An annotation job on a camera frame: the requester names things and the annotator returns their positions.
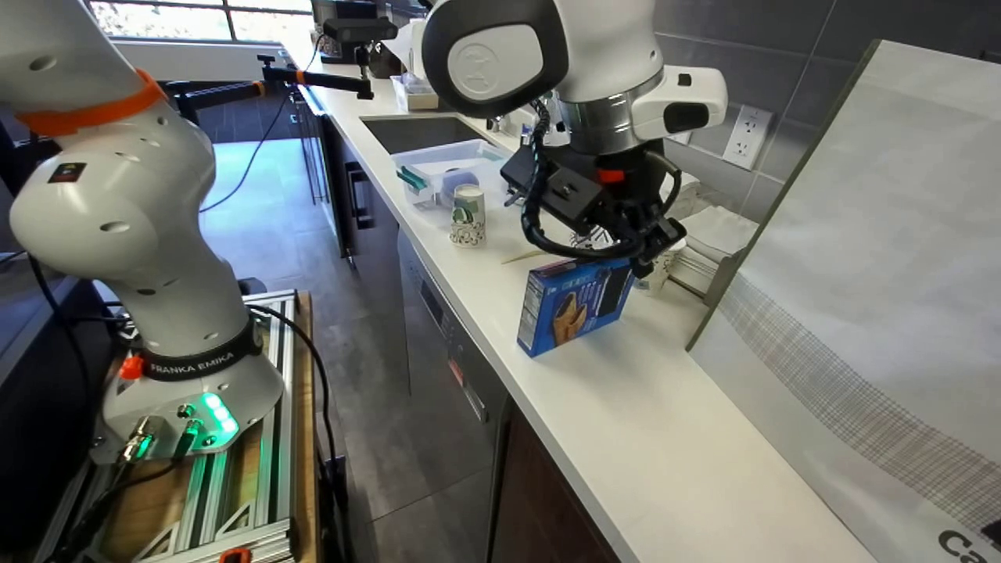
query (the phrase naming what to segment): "white countertop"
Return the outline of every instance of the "white countertop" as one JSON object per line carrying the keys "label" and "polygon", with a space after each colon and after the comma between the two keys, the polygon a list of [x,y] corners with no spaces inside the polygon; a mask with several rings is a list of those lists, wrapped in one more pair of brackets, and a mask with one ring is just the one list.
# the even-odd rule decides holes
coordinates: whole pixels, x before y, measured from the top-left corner
{"label": "white countertop", "polygon": [[514,208],[487,215],[487,244],[466,249],[408,201],[396,160],[363,124],[402,114],[389,80],[376,80],[379,101],[312,93],[623,559],[872,559],[685,354],[706,316],[693,293],[637,290],[623,323],[529,359],[517,344],[526,273],[553,256],[507,261],[531,249]]}

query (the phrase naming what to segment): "blue box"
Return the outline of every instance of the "blue box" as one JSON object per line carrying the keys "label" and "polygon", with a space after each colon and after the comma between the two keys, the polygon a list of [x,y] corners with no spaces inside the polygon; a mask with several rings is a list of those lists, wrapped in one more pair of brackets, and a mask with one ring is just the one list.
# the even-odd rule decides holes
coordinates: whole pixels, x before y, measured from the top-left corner
{"label": "blue box", "polygon": [[521,346],[541,355],[617,323],[633,290],[628,260],[553,261],[529,273]]}

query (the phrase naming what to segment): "window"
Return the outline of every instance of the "window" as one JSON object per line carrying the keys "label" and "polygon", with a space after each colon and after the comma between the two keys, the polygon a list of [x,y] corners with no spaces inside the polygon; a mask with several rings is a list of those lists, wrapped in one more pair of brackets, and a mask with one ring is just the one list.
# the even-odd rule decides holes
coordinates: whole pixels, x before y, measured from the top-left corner
{"label": "window", "polygon": [[312,0],[90,0],[109,36],[305,41]]}

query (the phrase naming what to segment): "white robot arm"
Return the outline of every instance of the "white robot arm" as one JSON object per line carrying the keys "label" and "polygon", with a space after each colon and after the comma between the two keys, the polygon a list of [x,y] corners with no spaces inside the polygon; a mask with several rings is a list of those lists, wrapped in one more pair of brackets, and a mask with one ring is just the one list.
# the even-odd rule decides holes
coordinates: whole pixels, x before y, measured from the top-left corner
{"label": "white robot arm", "polygon": [[152,456],[172,456],[185,432],[187,453],[228,447],[276,406],[283,382],[256,354],[236,273],[202,236],[214,145],[79,0],[3,4],[0,106],[64,148],[15,196],[15,236],[42,261],[112,287],[142,332],[137,378],[104,396],[112,433],[152,419]]}
{"label": "white robot arm", "polygon": [[[503,168],[526,194],[526,233],[567,256],[628,256],[652,273],[657,254],[685,236],[666,219],[680,168],[661,142],[726,120],[717,70],[664,64],[655,0],[449,0],[425,28],[433,86],[469,114],[502,114],[557,89],[571,151],[541,135]],[[590,233],[608,228],[619,244],[578,249],[545,236],[540,208]]]}

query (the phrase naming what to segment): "green light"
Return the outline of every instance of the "green light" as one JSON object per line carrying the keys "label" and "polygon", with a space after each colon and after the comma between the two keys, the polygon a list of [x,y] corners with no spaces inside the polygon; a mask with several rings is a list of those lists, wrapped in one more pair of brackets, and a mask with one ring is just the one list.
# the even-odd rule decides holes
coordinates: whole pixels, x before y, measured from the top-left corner
{"label": "green light", "polygon": [[219,393],[203,393],[203,404],[214,440],[228,444],[231,439],[238,439],[242,426],[238,419],[231,419]]}

